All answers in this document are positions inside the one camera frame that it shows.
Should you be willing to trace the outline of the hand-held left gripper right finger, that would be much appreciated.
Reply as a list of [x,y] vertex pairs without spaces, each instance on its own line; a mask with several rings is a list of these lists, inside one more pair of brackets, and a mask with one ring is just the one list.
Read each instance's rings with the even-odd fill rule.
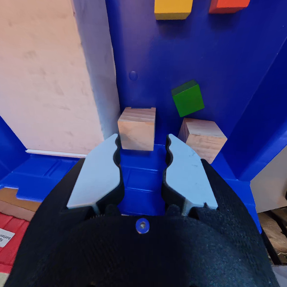
[[193,207],[218,208],[200,156],[173,134],[167,135],[166,165],[161,195],[164,202],[176,205],[182,216]]

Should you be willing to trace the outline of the blue plastic bin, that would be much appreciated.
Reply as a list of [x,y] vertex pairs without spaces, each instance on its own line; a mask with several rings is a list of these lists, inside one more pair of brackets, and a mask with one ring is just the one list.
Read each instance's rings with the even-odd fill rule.
[[[261,227],[251,180],[286,146],[286,1],[251,1],[234,14],[209,14],[193,1],[186,20],[158,21],[154,1],[105,1],[120,111],[156,107],[152,152],[121,150],[126,215],[161,215],[166,135],[178,135],[171,90],[195,80],[205,108],[188,115],[215,121],[228,138],[213,167]],[[42,202],[76,157],[25,154],[1,117],[1,189]]]

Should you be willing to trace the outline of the green wooden cube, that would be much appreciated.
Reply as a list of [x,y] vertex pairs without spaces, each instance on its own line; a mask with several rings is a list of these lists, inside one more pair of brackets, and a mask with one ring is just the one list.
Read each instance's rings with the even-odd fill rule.
[[199,84],[195,80],[172,89],[171,94],[180,117],[205,108]]

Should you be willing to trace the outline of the yellow wooden cube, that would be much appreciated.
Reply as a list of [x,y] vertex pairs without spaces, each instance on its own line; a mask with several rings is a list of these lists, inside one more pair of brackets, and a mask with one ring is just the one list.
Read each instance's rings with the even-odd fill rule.
[[155,0],[156,20],[185,20],[191,13],[193,0]]

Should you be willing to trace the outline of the plain wooden cube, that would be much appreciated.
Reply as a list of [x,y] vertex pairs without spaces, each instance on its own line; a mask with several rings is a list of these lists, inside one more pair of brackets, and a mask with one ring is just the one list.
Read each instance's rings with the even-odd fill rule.
[[227,137],[214,121],[184,118],[178,138],[211,164]]
[[121,146],[127,150],[153,151],[156,108],[126,107],[118,119]]

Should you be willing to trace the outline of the red case with white label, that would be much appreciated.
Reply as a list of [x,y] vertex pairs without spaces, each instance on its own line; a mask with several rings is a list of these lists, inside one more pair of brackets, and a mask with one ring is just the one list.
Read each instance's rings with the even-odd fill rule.
[[20,243],[29,225],[29,221],[0,213],[0,228],[14,233],[10,241],[0,247],[0,272],[9,274],[13,267]]

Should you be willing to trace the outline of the wooden pallet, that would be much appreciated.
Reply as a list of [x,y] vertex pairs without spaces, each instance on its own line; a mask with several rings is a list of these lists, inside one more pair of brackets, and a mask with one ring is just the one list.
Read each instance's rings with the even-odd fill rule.
[[262,237],[274,265],[287,265],[287,208],[258,213]]

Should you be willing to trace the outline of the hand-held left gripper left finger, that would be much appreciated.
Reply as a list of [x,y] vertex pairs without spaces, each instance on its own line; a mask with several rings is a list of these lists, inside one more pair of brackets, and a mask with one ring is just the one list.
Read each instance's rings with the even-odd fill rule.
[[120,204],[125,194],[120,149],[120,136],[113,134],[85,157],[67,203],[69,210],[92,207],[95,213],[104,213],[108,205]]

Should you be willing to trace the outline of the white panel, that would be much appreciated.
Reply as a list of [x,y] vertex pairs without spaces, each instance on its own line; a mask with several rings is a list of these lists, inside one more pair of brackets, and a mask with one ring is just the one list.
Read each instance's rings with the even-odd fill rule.
[[251,180],[250,187],[257,213],[287,206],[286,147]]

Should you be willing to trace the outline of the white cardboard box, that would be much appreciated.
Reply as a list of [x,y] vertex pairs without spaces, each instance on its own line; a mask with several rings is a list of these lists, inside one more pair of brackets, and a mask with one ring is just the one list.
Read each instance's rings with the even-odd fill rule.
[[1,1],[1,117],[25,154],[84,157],[118,133],[105,1]]

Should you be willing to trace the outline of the red wooden cube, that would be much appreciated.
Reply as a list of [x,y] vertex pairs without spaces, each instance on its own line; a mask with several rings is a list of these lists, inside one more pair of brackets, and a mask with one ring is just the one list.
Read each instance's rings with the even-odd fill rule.
[[209,14],[236,13],[248,7],[250,0],[212,0]]

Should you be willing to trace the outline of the brown wooden board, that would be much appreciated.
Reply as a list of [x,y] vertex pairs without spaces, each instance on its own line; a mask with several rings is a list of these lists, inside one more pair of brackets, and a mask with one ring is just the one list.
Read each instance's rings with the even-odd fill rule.
[[30,222],[41,202],[18,199],[17,192],[13,188],[0,190],[0,212]]

